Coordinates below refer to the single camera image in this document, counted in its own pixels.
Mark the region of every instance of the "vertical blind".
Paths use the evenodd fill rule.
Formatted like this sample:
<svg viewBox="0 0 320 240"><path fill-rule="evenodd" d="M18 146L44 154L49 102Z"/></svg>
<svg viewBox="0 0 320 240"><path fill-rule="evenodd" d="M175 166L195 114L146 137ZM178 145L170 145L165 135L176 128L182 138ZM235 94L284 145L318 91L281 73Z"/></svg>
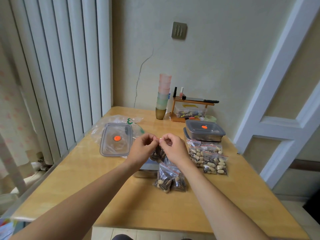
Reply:
<svg viewBox="0 0 320 240"><path fill-rule="evenodd" d="M45 159L57 161L112 106L111 0L7 1L16 28L8 35L19 42L11 43L14 60L41 121L32 109L31 117L42 123L35 129ZM19 47L27 72L17 64Z"/></svg>

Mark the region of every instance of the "person's right hand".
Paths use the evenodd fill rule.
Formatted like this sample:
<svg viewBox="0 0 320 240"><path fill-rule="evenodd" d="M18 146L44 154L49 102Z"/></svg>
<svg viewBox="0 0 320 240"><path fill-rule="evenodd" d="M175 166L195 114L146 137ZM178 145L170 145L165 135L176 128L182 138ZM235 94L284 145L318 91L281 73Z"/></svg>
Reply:
<svg viewBox="0 0 320 240"><path fill-rule="evenodd" d="M161 137L159 144L163 148L168 159L175 165L179 166L182 162L191 161L186 144L180 137L168 133Z"/></svg>

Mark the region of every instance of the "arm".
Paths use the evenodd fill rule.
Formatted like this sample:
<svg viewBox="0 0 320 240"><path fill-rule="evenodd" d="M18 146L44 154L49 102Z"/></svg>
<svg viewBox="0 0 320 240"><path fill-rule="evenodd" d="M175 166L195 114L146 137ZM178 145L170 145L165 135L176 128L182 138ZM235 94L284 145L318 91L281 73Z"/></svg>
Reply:
<svg viewBox="0 0 320 240"><path fill-rule="evenodd" d="M141 168L157 145L155 135L146 133L138 137L128 158L121 165L54 206L11 239L82 239L122 185Z"/></svg>
<svg viewBox="0 0 320 240"><path fill-rule="evenodd" d="M166 134L162 136L160 145L169 160L188 179L217 239L269 239L257 224L198 170L190 160L186 145L180 137Z"/></svg>

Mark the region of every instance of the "light switch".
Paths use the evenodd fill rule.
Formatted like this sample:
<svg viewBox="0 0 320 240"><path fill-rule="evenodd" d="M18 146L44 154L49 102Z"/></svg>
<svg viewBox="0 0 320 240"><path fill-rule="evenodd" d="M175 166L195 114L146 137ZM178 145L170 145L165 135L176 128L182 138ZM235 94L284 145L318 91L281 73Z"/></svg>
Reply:
<svg viewBox="0 0 320 240"><path fill-rule="evenodd" d="M184 40L187 34L187 24L173 22L172 34L173 39Z"/></svg>

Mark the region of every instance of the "table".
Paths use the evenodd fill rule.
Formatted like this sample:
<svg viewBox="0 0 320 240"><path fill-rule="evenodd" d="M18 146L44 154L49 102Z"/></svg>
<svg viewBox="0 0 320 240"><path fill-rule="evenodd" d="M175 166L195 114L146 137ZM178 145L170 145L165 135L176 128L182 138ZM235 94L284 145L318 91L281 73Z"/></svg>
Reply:
<svg viewBox="0 0 320 240"><path fill-rule="evenodd" d="M155 111L113 107L104 116L143 117L139 125L158 138L173 133L183 138L185 123L165 117L157 120ZM309 239L261 177L224 136L224 154L229 156L228 173L205 176L271 237ZM12 218L32 221L121 164L121 157L103 157L99 145L88 133L42 184L16 210ZM102 212L95 226L212 233L209 222L191 188L187 193L165 194L151 178L130 177Z"/></svg>

